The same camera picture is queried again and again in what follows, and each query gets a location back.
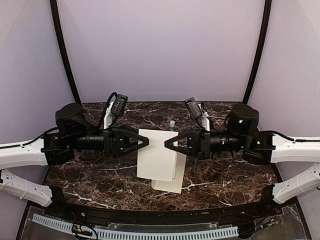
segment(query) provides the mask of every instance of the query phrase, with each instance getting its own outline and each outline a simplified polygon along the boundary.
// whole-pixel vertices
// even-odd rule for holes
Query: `black bar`
[[[258,45],[256,47],[256,52],[255,52],[255,56],[254,56],[254,60],[253,60],[253,65],[252,65],[249,81],[246,86],[246,90],[245,90],[244,97],[242,100],[242,103],[244,103],[244,104],[248,104],[252,89],[255,84],[262,52],[264,50],[266,35],[267,35],[269,17],[270,17],[270,12],[271,12],[271,3],[272,3],[272,0],[265,0],[265,2],[264,2],[264,10],[263,10],[263,17],[262,17]]]
[[[75,82],[74,76],[71,71],[69,58],[68,58],[68,54],[67,54],[67,50],[66,50],[66,45],[65,45],[65,41],[64,41],[64,36],[62,34],[57,0],[50,0],[50,5],[51,5],[51,12],[52,12],[52,18],[53,18],[56,39],[58,41],[60,54],[61,54],[64,69],[65,69],[65,74],[66,74],[66,77],[68,78],[68,82],[69,82],[69,85],[71,88],[71,92],[72,92],[74,101],[78,104],[81,104],[81,100],[80,100],[80,96],[79,96],[78,89],[76,86],[76,82]]]

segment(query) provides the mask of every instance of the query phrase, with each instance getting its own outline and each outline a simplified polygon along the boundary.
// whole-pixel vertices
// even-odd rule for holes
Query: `marble tabletop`
[[[234,103],[206,102],[215,128],[224,129],[225,116]],[[97,124],[103,103],[83,105],[86,119]],[[117,124],[135,128],[176,131],[197,125],[182,102],[128,102]],[[121,158],[105,157],[99,151],[75,151],[75,159],[49,169],[45,184],[63,189],[66,201],[85,206],[141,211],[203,210],[257,202],[264,187],[277,179],[269,165],[253,165],[235,155],[230,166],[187,157],[181,194],[154,190],[151,180],[137,177],[137,152]],[[231,161],[229,153],[217,161]]]

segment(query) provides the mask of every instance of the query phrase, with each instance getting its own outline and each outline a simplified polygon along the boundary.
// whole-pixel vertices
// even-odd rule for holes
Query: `white paper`
[[[187,156],[178,152],[175,167],[175,178],[172,181],[151,181],[151,187],[155,190],[181,194],[184,181]]]
[[[143,179],[173,180],[177,152],[165,147],[165,141],[177,136],[176,131],[139,129],[149,138],[149,145],[138,150],[136,176]]]

